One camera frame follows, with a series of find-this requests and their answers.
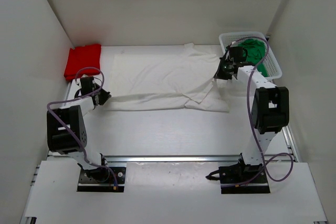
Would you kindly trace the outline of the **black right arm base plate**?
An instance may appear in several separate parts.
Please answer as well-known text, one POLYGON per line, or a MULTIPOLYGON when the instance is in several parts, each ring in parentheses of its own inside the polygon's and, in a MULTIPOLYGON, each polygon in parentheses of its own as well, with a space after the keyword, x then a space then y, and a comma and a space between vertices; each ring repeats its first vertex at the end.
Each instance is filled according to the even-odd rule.
POLYGON ((270 193, 267 175, 263 171, 245 172, 238 164, 220 166, 205 178, 219 181, 222 195, 270 193))

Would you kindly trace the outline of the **white t-shirt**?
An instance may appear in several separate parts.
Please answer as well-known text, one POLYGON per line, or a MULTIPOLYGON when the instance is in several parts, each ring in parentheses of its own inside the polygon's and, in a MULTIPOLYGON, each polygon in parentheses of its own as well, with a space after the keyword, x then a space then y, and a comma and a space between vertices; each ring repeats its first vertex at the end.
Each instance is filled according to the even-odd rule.
POLYGON ((105 87, 109 111, 196 109, 229 112, 214 75, 219 56, 193 43, 177 54, 118 54, 105 87))

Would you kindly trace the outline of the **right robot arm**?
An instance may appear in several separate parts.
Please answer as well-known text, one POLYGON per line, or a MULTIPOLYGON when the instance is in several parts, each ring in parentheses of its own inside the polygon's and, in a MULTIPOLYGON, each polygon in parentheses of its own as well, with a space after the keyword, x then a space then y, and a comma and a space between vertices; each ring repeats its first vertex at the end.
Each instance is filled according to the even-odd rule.
POLYGON ((264 152, 289 123, 289 91, 286 87, 276 86, 257 71, 255 65, 247 61, 247 50, 243 47, 227 47, 214 78, 235 78, 247 85, 247 112, 252 136, 236 168, 236 177, 247 182, 264 167, 264 152))

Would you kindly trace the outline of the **red t-shirt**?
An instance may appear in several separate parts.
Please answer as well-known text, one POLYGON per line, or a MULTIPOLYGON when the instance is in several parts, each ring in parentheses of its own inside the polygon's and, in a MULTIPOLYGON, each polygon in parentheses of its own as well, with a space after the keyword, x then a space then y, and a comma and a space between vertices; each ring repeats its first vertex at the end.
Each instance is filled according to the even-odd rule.
POLYGON ((100 55, 101 55, 101 45, 85 45, 81 47, 76 47, 75 49, 70 48, 68 60, 64 72, 64 77, 66 81, 71 81, 76 77, 76 74, 80 69, 82 70, 78 77, 80 78, 83 74, 94 76, 99 74, 100 70, 100 55))

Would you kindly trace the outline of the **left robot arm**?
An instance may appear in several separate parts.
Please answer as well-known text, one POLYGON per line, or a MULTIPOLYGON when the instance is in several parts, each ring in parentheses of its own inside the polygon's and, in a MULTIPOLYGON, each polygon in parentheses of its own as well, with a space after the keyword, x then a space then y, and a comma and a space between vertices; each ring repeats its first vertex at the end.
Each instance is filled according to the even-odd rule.
POLYGON ((113 175, 103 154, 88 146, 84 117, 111 98, 94 77, 79 79, 75 97, 47 104, 47 145, 50 151, 73 158, 88 177, 105 182, 113 175))

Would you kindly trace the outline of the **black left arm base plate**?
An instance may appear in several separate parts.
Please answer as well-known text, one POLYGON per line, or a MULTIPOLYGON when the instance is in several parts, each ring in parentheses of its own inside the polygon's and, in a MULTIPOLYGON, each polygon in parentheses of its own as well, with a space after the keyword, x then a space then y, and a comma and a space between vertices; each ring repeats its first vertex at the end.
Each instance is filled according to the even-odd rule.
POLYGON ((123 193, 125 188, 127 168, 125 166, 110 166, 92 170, 81 169, 77 191, 97 193, 123 193))

